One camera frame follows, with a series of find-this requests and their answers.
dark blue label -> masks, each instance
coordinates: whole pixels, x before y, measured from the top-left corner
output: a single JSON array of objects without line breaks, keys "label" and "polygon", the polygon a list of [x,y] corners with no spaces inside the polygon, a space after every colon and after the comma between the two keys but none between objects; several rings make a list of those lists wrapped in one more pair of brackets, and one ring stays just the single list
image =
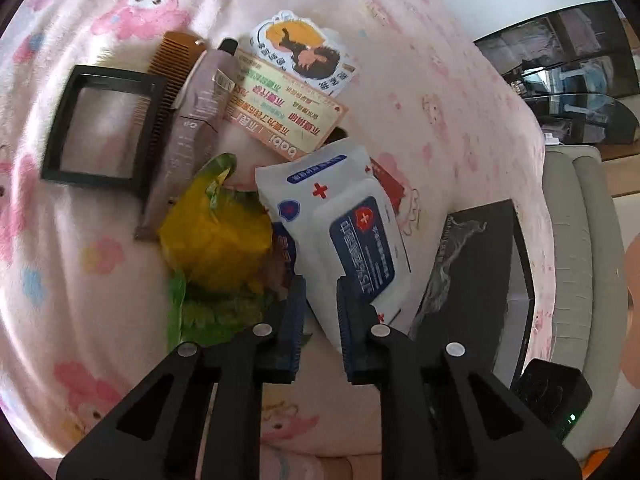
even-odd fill
[{"label": "dark blue label", "polygon": [[300,202],[297,200],[283,200],[278,204],[278,214],[287,222],[295,220],[300,214]]},{"label": "dark blue label", "polygon": [[375,300],[396,275],[376,199],[367,196],[332,222],[329,235],[344,272],[360,282],[365,301]]},{"label": "dark blue label", "polygon": [[346,155],[336,155],[334,156],[334,158],[330,158],[325,162],[319,162],[311,168],[306,168],[306,170],[298,171],[293,175],[289,175],[287,177],[287,182],[289,182],[290,184],[297,184],[299,182],[302,182],[303,180],[308,179],[310,176],[314,176],[316,173],[320,173],[322,170],[326,170],[326,168],[331,167],[334,164],[338,164],[338,162],[343,161],[345,158],[347,158]]},{"label": "dark blue label", "polygon": [[285,277],[282,285],[289,288],[295,274],[293,267],[296,264],[296,243],[281,222],[275,222],[273,224],[273,233],[276,235],[278,248],[284,260]]}]

white wipes package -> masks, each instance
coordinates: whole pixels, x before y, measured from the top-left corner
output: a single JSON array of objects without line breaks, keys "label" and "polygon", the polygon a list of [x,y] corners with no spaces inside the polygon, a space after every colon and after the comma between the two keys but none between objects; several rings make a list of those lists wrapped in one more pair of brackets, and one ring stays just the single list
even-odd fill
[{"label": "white wipes package", "polygon": [[314,314],[340,349],[337,280],[354,276],[381,322],[391,323],[409,289],[410,268],[391,201],[367,151],[338,140],[293,162],[257,168],[260,200],[288,245],[290,270],[306,279]]}]

brown wooden comb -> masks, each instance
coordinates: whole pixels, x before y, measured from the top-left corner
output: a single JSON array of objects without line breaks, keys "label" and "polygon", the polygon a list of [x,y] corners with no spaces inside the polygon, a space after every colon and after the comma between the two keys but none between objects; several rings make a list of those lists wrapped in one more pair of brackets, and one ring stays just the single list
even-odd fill
[{"label": "brown wooden comb", "polygon": [[[165,131],[164,124],[169,117],[175,97],[184,85],[200,54],[205,50],[204,41],[197,36],[184,32],[166,32],[149,64],[147,73],[165,76],[167,82],[162,104],[154,121],[152,140],[147,152],[150,159],[149,167],[153,168],[151,174],[147,176],[147,190],[150,187],[158,160],[162,157],[164,141],[162,133]],[[147,106],[148,101],[144,99],[138,101],[134,111],[134,127],[140,127],[144,123]]]}]

pink blanket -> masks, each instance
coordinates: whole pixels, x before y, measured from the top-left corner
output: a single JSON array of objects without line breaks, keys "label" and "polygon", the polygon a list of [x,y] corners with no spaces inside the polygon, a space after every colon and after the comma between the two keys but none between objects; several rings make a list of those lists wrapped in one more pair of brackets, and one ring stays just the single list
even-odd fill
[{"label": "pink blanket", "polygon": [[[447,212],[512,198],[536,291],[528,357],[548,357],[542,134],[440,0],[26,0],[0,40],[0,400],[32,453],[65,453],[165,355],[168,273],[158,247],[132,240],[138,201],[38,179],[70,70],[105,56],[146,70],[166,30],[215,46],[282,9],[340,34],[360,67],[338,96],[342,126],[404,187],[415,308],[395,325],[417,310]],[[119,156],[120,132],[86,134],[88,160]],[[316,456],[380,451],[377,391],[347,384],[317,327],[296,383],[265,390],[262,439]]]}]

silver screw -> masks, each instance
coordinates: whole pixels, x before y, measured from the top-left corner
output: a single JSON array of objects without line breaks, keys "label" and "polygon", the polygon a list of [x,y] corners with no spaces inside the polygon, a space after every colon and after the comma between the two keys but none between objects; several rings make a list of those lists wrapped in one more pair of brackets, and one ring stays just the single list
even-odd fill
[{"label": "silver screw", "polygon": [[460,357],[465,354],[465,347],[460,343],[449,343],[447,345],[447,354],[453,357]]},{"label": "silver screw", "polygon": [[391,334],[391,329],[384,324],[377,324],[371,327],[371,333],[376,337],[386,337]]},{"label": "silver screw", "polygon": [[254,334],[258,337],[264,337],[273,332],[273,328],[269,323],[258,323],[254,326]]},{"label": "silver screw", "polygon": [[178,347],[178,355],[180,357],[191,357],[198,351],[198,347],[194,343],[182,343]]}]

